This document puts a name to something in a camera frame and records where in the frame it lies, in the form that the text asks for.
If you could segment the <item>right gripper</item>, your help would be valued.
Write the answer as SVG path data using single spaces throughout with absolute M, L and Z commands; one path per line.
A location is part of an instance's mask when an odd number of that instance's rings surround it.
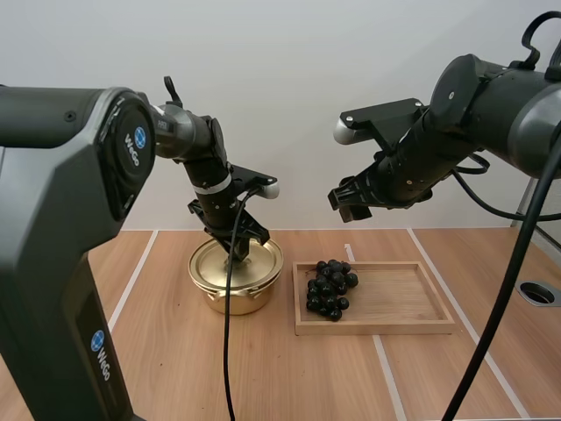
M 372 217 L 370 207 L 407 209 L 432 197 L 454 168 L 454 138 L 415 126 L 358 175 L 343 178 L 328 200 L 344 223 Z

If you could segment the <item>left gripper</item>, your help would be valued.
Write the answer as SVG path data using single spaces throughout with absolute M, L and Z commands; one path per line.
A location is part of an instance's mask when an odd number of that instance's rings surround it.
M 210 235 L 233 261 L 243 261 L 250 256 L 253 248 L 263 246 L 269 240 L 269 233 L 245 210 L 241 211 L 237 228 L 235 221 L 243 207 L 238 196 L 264 196 L 263 177 L 190 177 L 196 200 L 189 205 L 189 211 L 196 215 Z

